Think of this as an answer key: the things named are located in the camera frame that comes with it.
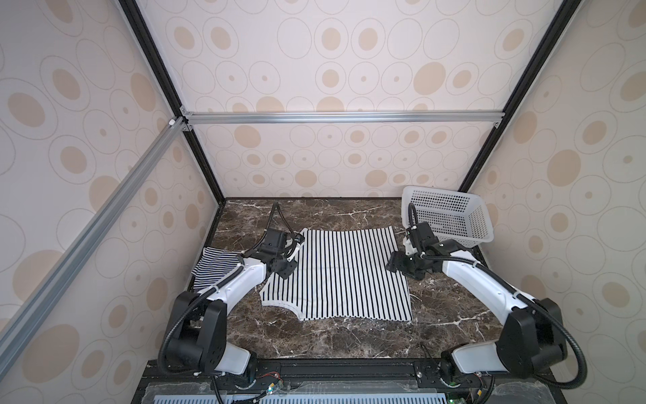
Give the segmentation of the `white plastic laundry basket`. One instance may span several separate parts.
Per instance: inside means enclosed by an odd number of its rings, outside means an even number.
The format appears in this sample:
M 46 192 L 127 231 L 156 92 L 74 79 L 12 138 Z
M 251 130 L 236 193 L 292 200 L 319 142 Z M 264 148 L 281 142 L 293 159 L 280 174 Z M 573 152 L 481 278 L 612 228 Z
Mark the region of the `white plastic laundry basket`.
M 489 211 L 479 195 L 451 190 L 406 186 L 401 197 L 403 227 L 411 227 L 408 206 L 417 209 L 418 221 L 427 222 L 440 240 L 453 239 L 465 247 L 494 240 Z

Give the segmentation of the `blue white striped tank top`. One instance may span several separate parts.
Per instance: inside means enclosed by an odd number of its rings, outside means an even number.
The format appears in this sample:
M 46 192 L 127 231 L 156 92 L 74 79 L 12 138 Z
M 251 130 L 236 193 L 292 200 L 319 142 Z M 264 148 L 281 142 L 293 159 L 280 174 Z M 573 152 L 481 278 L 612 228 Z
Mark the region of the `blue white striped tank top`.
M 192 270 L 193 289 L 201 291 L 219 283 L 235 271 L 240 264 L 237 252 L 228 252 L 215 247 L 205 247 L 198 263 Z

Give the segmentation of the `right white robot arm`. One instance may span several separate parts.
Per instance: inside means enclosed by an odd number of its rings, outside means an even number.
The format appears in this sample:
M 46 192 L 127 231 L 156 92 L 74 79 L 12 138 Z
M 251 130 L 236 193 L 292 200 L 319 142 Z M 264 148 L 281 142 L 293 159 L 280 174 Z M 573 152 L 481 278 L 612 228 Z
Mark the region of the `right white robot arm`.
M 582 348 L 563 325 L 560 307 L 512 286 L 454 240 L 440 240 L 427 222 L 407 228 L 405 250 L 391 255 L 388 270 L 417 280 L 442 273 L 457 281 L 501 323 L 495 341 L 442 353 L 438 370 L 446 385 L 462 375 L 506 372 L 562 390 L 582 386 L 588 365 Z

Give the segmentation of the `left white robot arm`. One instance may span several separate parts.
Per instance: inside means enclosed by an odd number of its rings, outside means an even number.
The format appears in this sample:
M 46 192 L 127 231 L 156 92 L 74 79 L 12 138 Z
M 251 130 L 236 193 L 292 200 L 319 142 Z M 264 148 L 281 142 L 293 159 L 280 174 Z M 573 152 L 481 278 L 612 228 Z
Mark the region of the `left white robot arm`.
M 233 255 L 235 267 L 224 278 L 200 291 L 180 294 L 158 352 L 161 372 L 231 374 L 253 380 L 256 355 L 227 341 L 228 315 L 270 274 L 289 278 L 298 266 L 296 255 L 305 240 L 300 232 L 269 228 L 257 246 Z

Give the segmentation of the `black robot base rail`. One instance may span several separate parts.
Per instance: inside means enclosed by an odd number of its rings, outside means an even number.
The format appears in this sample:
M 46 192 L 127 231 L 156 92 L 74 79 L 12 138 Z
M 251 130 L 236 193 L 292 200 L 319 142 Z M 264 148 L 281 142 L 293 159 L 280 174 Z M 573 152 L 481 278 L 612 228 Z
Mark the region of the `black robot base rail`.
M 146 365 L 134 403 L 564 403 L 564 394 L 506 373 L 442 381 L 437 365 L 420 359 L 259 360 L 245 375 L 164 375 Z

